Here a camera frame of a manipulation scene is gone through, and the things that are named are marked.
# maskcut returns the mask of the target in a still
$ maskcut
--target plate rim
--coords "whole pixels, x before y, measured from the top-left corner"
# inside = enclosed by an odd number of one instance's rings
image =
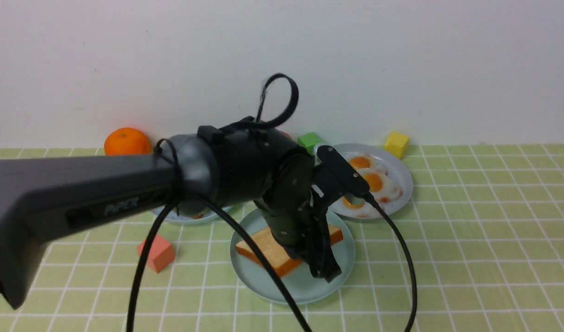
[[[225,212],[229,212],[234,206],[225,206],[222,209]],[[163,208],[163,206],[160,206],[158,208],[153,208],[153,210],[151,210],[151,213],[153,213],[155,215],[155,217],[157,217],[159,215],[159,213],[156,213],[155,210],[161,210]],[[202,217],[200,219],[192,219],[189,218],[189,220],[176,220],[176,219],[169,219],[169,218],[165,218],[165,222],[166,223],[171,223],[171,224],[175,224],[175,225],[197,225],[197,224],[201,224],[201,223],[207,223],[210,222],[214,219],[216,219],[218,217],[218,214],[216,214],[216,212],[214,212],[213,210],[210,210],[208,213],[214,213],[211,216],[208,217]]]
[[[405,182],[408,182],[408,184],[410,184],[410,186],[411,186],[411,191],[409,191],[409,195],[408,195],[407,199],[403,201],[402,206],[400,206],[399,208],[397,208],[396,210],[394,210],[393,212],[391,212],[391,213],[389,214],[389,216],[392,215],[392,214],[394,214],[394,213],[396,213],[396,212],[398,212],[400,209],[404,208],[404,207],[407,205],[407,203],[411,200],[411,197],[413,196],[414,186],[415,186],[415,183],[413,183],[413,176],[411,175],[411,171],[410,171],[409,168],[406,166],[406,164],[404,164],[404,162],[402,162],[402,160],[398,159],[397,157],[394,157],[394,155],[392,155],[392,154],[389,153],[388,151],[385,151],[385,150],[383,150],[383,149],[381,149],[381,148],[379,148],[379,147],[377,147],[377,146],[375,146],[375,145],[362,144],[362,143],[341,143],[341,144],[333,145],[332,147],[335,148],[335,149],[337,150],[337,152],[339,152],[339,153],[352,153],[352,152],[356,152],[356,151],[347,151],[347,152],[341,152],[341,151],[339,151],[339,149],[341,149],[342,147],[346,147],[346,146],[349,146],[349,147],[365,147],[365,149],[373,149],[375,152],[378,152],[379,154],[381,154],[381,155],[383,155],[383,156],[376,156],[376,155],[374,155],[374,154],[371,154],[372,157],[381,157],[381,158],[383,158],[383,159],[384,159],[384,158],[390,159],[390,160],[392,160],[392,162],[401,164],[401,165],[403,166],[403,168],[404,168],[405,170],[407,170],[407,172],[404,173],[405,178],[406,178],[406,179],[405,179]],[[343,214],[341,214],[341,213],[339,213],[339,212],[336,212],[335,210],[332,210],[332,211],[335,212],[339,217],[345,218],[345,219],[347,219],[347,220],[349,220],[349,221],[366,222],[366,221],[383,220],[382,216],[367,217],[367,218],[351,217],[351,216],[346,216],[346,215],[343,215]]]
[[[239,222],[239,225],[241,225],[241,227],[243,227],[243,222],[246,221],[246,220],[249,220],[248,217],[249,217],[251,214],[253,214],[253,213],[255,213],[255,214],[260,213],[260,212],[259,212],[259,209],[258,209],[258,208],[255,208],[255,210],[249,212],[249,213],[248,213],[246,216],[244,216],[243,219]],[[343,272],[341,273],[341,275],[343,276],[344,279],[343,279],[343,281],[342,281],[341,283],[339,283],[339,284],[337,285],[337,287],[330,288],[330,291],[329,291],[329,292],[326,292],[326,293],[322,294],[322,296],[318,296],[318,297],[315,298],[315,299],[311,299],[311,300],[307,300],[307,301],[296,301],[296,304],[297,304],[297,305],[305,305],[305,304],[309,304],[309,303],[314,303],[314,302],[323,300],[324,298],[327,298],[327,297],[331,296],[334,292],[337,292],[337,291],[339,290],[339,288],[341,288],[341,287],[345,284],[345,282],[347,281],[347,279],[349,279],[349,277],[350,277],[350,275],[351,275],[351,273],[352,273],[354,267],[356,266],[356,250],[357,250],[357,248],[356,248],[356,238],[355,238],[355,237],[353,236],[353,234],[351,233],[351,230],[350,230],[349,227],[347,226],[347,223],[346,223],[337,213],[335,213],[335,212],[333,212],[333,211],[331,211],[331,210],[328,210],[328,211],[327,211],[327,214],[332,214],[332,215],[334,215],[335,217],[337,217],[337,220],[341,221],[341,223],[342,223],[341,225],[343,226],[343,227],[341,228],[341,231],[343,232],[343,229],[345,229],[345,230],[347,231],[347,234],[349,235],[349,238],[351,238],[351,243],[353,244],[353,250],[351,251],[352,254],[350,255],[350,257],[348,257],[348,262],[349,262],[348,271],[343,271]],[[233,264],[233,254],[236,255],[236,256],[241,256],[241,257],[243,257],[242,255],[240,255],[240,254],[237,252],[237,250],[235,250],[236,242],[233,242],[233,241],[235,241],[235,239],[236,239],[238,236],[239,236],[239,235],[238,235],[236,232],[233,232],[233,235],[231,235],[231,245],[230,245],[230,247],[229,247],[229,259],[231,260],[231,266],[232,266],[232,268],[233,268],[233,271],[235,271],[235,275],[237,276],[237,278],[239,279],[239,281],[240,281],[248,290],[250,290],[253,294],[255,294],[255,295],[257,295],[257,296],[263,298],[264,300],[267,300],[267,301],[273,302],[273,303],[277,303],[277,304],[285,304],[285,305],[288,305],[288,303],[287,303],[286,301],[274,300],[274,299],[268,298],[267,296],[264,296],[264,295],[262,295],[262,294],[259,294],[259,292],[257,292],[256,290],[254,290],[251,286],[247,285],[247,284],[244,282],[243,278],[241,278],[241,277],[239,276],[239,273],[238,273],[238,271],[237,271],[237,267],[235,266],[235,264]]]

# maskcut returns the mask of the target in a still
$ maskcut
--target egg yolk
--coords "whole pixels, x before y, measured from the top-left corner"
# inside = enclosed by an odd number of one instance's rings
[[[350,160],[350,165],[354,168],[354,170],[359,170],[360,168],[370,168],[372,163],[366,157],[355,157]]]
[[[342,197],[341,201],[343,202],[343,205],[347,206],[347,208],[352,208],[353,210],[361,208],[362,206],[364,206],[364,204],[366,204],[366,202],[363,202],[360,205],[351,204],[351,202],[349,200],[347,200],[347,198],[345,198],[345,197]]]
[[[364,174],[364,176],[362,177],[366,182],[368,182],[368,185],[370,185],[371,192],[377,193],[378,191],[382,190],[383,183],[382,183],[382,179],[378,174],[368,173],[368,174]]]

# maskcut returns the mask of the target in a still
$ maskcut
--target red cube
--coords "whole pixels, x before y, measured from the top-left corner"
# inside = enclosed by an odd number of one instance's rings
[[[138,256],[140,256],[143,246],[144,242],[138,245]],[[159,235],[155,236],[151,245],[151,252],[148,255],[147,266],[159,273],[174,260],[175,250],[173,250],[172,244]]]

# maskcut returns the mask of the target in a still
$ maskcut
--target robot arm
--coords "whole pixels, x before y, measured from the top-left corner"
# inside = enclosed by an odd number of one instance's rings
[[[265,88],[278,77],[285,76],[276,74]],[[18,309],[50,242],[181,194],[220,207],[254,201],[288,255],[307,263],[313,277],[333,280],[341,269],[330,246],[327,208],[341,196],[363,198],[368,183],[331,147],[317,153],[322,164],[315,166],[306,149],[274,128],[298,102],[288,80],[291,102],[269,128],[248,117],[170,138],[178,167],[165,143],[153,155],[0,160],[0,294]],[[180,202],[177,210],[185,216],[206,212],[195,200]]]

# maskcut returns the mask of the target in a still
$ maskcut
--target fried egg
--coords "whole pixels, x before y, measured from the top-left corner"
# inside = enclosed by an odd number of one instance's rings
[[[388,203],[399,198],[403,191],[393,179],[389,178],[382,165],[379,168],[358,168],[356,171],[368,182],[370,185],[370,193],[374,199],[380,203]],[[352,204],[345,197],[333,202],[330,208],[343,216],[360,217],[360,218],[373,218],[379,217],[380,213],[376,211],[367,202],[356,205]]]
[[[362,168],[372,168],[373,170],[388,174],[386,168],[376,158],[369,154],[345,153],[341,155],[356,171]]]
[[[370,193],[377,202],[391,202],[403,194],[398,184],[382,172],[371,168],[360,168],[357,172],[368,182]]]

